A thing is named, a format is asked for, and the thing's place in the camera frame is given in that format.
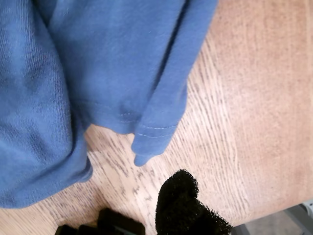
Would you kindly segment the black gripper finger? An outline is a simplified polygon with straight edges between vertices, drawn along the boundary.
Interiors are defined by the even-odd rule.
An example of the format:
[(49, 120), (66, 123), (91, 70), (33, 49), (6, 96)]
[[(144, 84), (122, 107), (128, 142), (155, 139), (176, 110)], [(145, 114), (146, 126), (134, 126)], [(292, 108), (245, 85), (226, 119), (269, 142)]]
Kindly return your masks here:
[(59, 226), (56, 235), (145, 235), (142, 223), (109, 208), (99, 212), (95, 226), (83, 224), (78, 229), (69, 225)]
[(158, 235), (228, 235), (232, 226), (198, 199), (198, 182), (186, 170), (162, 185), (156, 206)]

